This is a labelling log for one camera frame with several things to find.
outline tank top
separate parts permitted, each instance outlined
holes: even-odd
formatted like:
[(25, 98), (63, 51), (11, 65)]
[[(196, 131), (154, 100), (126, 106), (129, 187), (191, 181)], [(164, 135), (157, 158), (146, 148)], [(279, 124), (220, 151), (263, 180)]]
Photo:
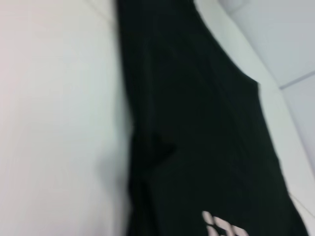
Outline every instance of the tank top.
[(129, 236), (306, 236), (260, 107), (190, 0), (118, 0)]

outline white surface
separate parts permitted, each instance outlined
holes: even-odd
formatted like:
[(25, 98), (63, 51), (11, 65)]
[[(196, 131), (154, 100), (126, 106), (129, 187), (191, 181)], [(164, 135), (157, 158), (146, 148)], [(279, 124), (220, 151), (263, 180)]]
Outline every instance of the white surface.
[[(315, 180), (282, 92), (264, 67), (255, 51), (236, 25), (223, 12), (216, 0), (196, 0), (197, 8), (215, 38), (232, 60), (247, 75), (258, 81), (260, 101), (274, 147), (280, 159), (287, 186), (313, 215), (315, 215)], [(315, 236), (315, 219), (298, 208), (307, 219), (310, 235)]]
[[(124, 234), (130, 126), (112, 5), (93, 4), (0, 1), (1, 236)], [(288, 186), (313, 210), (314, 180), (275, 82), (217, 2), (198, 5), (262, 84)]]
[(283, 90), (315, 170), (315, 76)]
[(249, 0), (231, 15), (279, 86), (315, 70), (314, 9), (313, 0)]

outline black fabric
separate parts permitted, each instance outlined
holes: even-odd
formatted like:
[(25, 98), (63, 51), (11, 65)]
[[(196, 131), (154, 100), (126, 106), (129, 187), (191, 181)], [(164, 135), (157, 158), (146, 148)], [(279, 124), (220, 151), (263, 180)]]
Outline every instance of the black fabric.
[(206, 236), (207, 211), (250, 236), (306, 236), (257, 82), (233, 64), (193, 2), (117, 3), (134, 120), (128, 235)]

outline black tank top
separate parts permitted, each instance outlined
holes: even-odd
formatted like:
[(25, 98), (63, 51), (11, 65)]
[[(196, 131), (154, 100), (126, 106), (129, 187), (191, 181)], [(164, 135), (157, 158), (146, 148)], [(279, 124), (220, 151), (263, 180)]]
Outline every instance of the black tank top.
[(306, 236), (257, 82), (189, 0), (118, 0), (134, 132), (130, 236)]

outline white logo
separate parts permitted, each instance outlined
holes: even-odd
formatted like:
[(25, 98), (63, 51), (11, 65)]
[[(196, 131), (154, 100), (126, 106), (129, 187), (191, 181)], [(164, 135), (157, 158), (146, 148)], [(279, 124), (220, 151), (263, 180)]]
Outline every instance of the white logo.
[(249, 236), (245, 230), (234, 225), (230, 225), (228, 222), (218, 217), (212, 217), (212, 215), (207, 211), (202, 212), (202, 217), (204, 221), (208, 224), (208, 236), (219, 236), (216, 229), (212, 227), (215, 224), (226, 231), (226, 236)]

